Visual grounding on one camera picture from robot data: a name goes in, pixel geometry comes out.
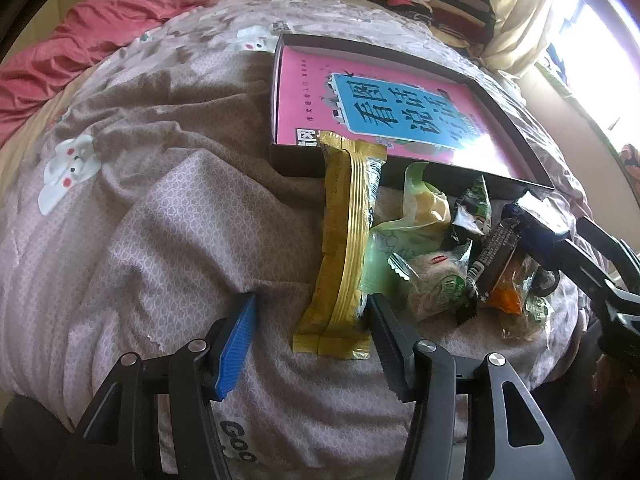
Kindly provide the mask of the clear round cake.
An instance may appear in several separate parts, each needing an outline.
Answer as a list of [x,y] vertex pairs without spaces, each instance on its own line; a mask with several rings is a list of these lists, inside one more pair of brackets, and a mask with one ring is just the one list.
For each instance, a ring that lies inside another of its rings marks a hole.
[[460,307],[468,294],[466,276],[472,242],[450,252],[440,250],[415,256],[410,260],[393,252],[387,263],[401,279],[406,306],[416,322]]

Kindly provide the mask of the cream curtain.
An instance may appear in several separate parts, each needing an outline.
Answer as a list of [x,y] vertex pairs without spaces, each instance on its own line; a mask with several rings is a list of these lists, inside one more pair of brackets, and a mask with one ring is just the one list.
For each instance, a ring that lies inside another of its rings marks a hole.
[[493,73],[522,76],[533,66],[562,27],[579,0],[489,0],[495,13],[494,36],[482,53]]

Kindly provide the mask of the orange-ended biscuit packet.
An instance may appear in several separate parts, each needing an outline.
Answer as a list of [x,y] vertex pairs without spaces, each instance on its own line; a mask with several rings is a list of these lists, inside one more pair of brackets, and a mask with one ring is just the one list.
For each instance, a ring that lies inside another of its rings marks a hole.
[[488,308],[505,314],[521,315],[532,286],[538,263],[526,252],[517,250],[486,301]]

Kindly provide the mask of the green pea snack packet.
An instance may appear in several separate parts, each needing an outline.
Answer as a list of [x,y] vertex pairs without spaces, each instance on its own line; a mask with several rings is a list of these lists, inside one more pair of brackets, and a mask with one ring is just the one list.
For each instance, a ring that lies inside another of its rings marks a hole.
[[482,242],[491,231],[492,207],[485,178],[479,176],[454,205],[452,237],[463,244],[469,240]]

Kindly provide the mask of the Snickers bar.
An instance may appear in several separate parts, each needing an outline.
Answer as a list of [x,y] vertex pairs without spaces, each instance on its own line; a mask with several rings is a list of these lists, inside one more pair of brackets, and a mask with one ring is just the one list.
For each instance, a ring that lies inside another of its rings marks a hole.
[[466,299],[456,310],[458,325],[474,318],[478,305],[488,300],[519,241],[520,222],[515,218],[501,220],[489,233],[486,244],[466,272]]

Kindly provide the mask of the green-label rice cracker packet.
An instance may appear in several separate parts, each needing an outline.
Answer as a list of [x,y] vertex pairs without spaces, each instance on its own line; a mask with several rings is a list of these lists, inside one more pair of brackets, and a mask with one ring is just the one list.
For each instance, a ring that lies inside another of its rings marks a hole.
[[502,336],[507,340],[548,341],[553,309],[546,298],[528,296],[519,315],[502,318]]

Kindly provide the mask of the patterned mauve quilt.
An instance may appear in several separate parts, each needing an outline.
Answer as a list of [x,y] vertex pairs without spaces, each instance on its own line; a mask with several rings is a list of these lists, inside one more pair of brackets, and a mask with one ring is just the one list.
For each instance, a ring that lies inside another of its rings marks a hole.
[[551,136],[417,22],[357,0],[218,0],[107,58],[26,157],[1,211],[1,388],[73,428],[116,360],[175,352],[254,290],[239,385],[215,408],[245,479],[392,478],[411,408],[375,358],[291,349],[321,261],[321,180],[269,160],[279,32],[376,44],[476,79],[546,168],[568,222],[589,214]]

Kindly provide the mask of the light green pastry packet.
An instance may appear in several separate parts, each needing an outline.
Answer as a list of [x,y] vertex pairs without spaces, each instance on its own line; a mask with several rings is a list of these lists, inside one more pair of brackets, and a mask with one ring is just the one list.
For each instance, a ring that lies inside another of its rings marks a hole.
[[447,195],[424,180],[427,162],[412,162],[405,171],[402,217],[370,229],[359,289],[390,296],[399,276],[387,260],[394,252],[406,261],[434,252],[450,226]]

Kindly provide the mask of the gold wafer snack packet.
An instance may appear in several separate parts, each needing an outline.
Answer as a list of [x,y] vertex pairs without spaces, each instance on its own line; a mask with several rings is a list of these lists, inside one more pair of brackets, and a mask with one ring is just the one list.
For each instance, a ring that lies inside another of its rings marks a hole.
[[310,304],[292,338],[292,350],[341,360],[364,360],[370,335],[360,288],[386,147],[322,130],[326,163],[322,260]]

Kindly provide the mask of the pink blanket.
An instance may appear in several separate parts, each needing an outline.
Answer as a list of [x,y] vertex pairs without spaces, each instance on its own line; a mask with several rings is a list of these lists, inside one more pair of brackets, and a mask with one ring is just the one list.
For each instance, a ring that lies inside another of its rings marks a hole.
[[214,0],[82,0],[45,40],[1,65],[1,142],[88,68],[144,32]]

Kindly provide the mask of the pink blue Chinese workbook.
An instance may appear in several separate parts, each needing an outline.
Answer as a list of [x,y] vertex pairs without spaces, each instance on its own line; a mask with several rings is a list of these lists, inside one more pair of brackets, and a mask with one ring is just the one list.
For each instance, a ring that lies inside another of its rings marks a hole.
[[390,156],[534,180],[521,136],[468,82],[382,58],[285,46],[274,81],[273,140],[313,148],[322,130]]

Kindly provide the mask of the black shallow tray box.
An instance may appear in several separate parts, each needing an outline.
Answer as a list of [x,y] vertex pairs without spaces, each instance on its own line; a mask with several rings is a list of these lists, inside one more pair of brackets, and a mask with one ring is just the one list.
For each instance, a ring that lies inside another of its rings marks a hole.
[[286,34],[274,51],[270,162],[287,177],[320,178],[321,131],[382,145],[381,183],[402,188],[406,168],[459,196],[478,177],[494,200],[553,184],[512,119],[474,79],[363,42]]

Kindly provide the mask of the stack of folded clothes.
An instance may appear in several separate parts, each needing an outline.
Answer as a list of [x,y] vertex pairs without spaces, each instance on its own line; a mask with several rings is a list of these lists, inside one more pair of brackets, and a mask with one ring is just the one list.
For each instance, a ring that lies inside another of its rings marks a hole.
[[404,18],[423,23],[436,39],[468,58],[479,58],[494,36],[489,0],[372,0]]

